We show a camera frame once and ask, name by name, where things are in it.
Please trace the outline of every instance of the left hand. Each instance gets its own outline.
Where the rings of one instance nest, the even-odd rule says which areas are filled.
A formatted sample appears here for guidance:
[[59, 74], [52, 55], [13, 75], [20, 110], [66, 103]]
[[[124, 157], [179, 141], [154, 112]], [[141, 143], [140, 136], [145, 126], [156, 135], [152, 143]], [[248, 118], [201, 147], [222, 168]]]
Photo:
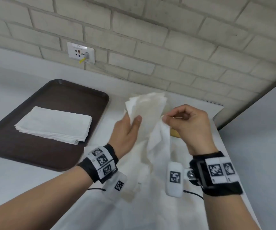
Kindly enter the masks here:
[[141, 121], [142, 117], [138, 115], [131, 125], [131, 120], [126, 112], [124, 117], [116, 122], [108, 143], [113, 147], [118, 159], [132, 150], [137, 140]]

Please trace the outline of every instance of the fingernail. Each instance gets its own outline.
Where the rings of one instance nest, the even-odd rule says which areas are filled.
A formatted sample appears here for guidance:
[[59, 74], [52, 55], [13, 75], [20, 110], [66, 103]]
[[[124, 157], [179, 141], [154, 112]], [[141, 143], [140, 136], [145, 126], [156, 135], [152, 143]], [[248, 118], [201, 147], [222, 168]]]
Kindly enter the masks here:
[[137, 121], [139, 121], [139, 122], [141, 122], [141, 121], [142, 121], [142, 117], [141, 117], [141, 115], [138, 115], [138, 116], [137, 116]]

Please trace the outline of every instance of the wrist strap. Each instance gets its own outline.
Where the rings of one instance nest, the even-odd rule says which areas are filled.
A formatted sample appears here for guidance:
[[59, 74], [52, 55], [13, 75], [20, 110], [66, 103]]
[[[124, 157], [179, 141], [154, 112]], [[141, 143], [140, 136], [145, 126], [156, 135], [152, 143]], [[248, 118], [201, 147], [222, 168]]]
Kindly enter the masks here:
[[203, 193], [210, 196], [243, 193], [236, 170], [221, 151], [194, 156], [189, 164], [197, 178], [190, 182], [200, 185]]
[[116, 167], [118, 161], [113, 147], [107, 144], [89, 152], [78, 166], [89, 174], [93, 182], [99, 180], [103, 184], [118, 171]]

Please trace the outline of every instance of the dark brown tray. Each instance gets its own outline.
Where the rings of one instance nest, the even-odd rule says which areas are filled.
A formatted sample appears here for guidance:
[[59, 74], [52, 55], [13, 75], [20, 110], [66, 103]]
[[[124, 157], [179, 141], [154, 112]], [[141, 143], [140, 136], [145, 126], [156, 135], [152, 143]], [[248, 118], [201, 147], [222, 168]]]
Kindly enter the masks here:
[[[49, 81], [0, 121], [0, 157], [55, 171], [72, 168], [83, 154], [108, 101], [104, 92], [65, 80]], [[73, 145], [17, 131], [14, 125], [35, 106], [92, 116], [86, 141]]]

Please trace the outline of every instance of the outlet faceplate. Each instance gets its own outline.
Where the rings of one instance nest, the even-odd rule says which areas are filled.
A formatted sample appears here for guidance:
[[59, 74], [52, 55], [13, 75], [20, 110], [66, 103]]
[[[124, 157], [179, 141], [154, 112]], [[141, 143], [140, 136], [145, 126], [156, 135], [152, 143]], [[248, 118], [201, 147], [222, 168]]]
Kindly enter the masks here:
[[81, 60], [85, 58], [85, 56], [89, 54], [89, 58], [85, 61], [89, 61], [90, 63], [95, 63], [95, 50], [91, 47], [82, 46], [76, 43], [68, 42], [68, 56], [75, 60]]

